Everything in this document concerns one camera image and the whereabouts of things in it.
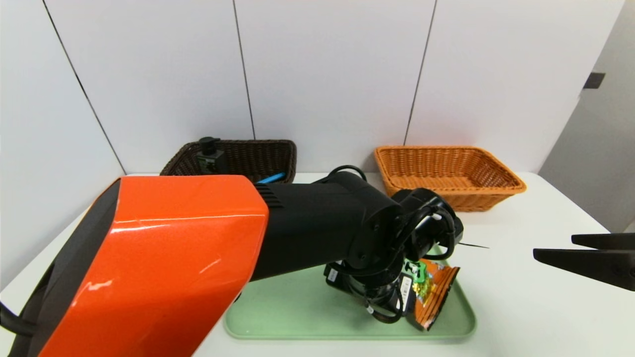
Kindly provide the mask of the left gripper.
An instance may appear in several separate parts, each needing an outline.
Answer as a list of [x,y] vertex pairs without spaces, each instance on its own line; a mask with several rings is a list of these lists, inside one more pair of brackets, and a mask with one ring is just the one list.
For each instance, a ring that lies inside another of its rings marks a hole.
[[402,273],[345,275],[342,284],[379,322],[399,322],[412,311],[411,278]]

